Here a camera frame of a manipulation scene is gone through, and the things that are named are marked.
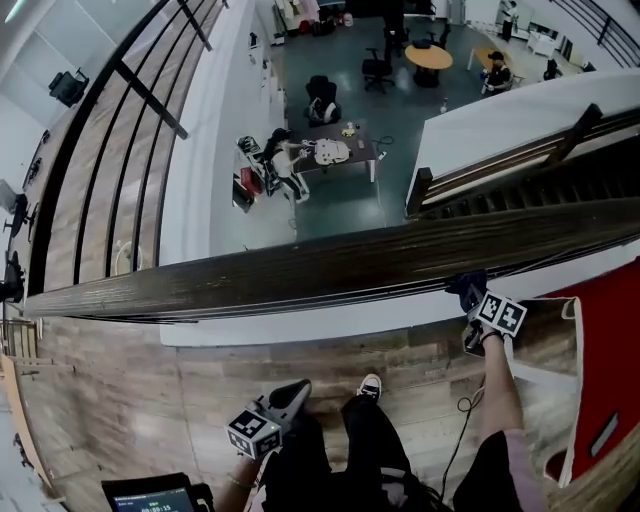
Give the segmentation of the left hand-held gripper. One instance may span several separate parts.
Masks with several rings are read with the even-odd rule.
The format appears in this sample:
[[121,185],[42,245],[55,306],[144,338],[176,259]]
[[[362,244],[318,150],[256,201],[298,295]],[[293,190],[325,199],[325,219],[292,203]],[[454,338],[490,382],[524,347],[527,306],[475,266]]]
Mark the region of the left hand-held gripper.
[[285,435],[299,423],[311,390],[311,381],[302,379],[251,401],[226,425],[230,444],[253,460],[281,447]]

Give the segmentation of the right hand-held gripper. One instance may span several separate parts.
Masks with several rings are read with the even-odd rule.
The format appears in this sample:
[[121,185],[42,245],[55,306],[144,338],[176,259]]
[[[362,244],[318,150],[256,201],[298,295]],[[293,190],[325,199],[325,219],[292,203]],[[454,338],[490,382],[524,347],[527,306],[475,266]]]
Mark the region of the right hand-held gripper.
[[487,335],[515,338],[527,314],[526,307],[492,291],[471,291],[463,310],[468,319],[463,331],[464,350],[478,357],[485,356],[483,344]]

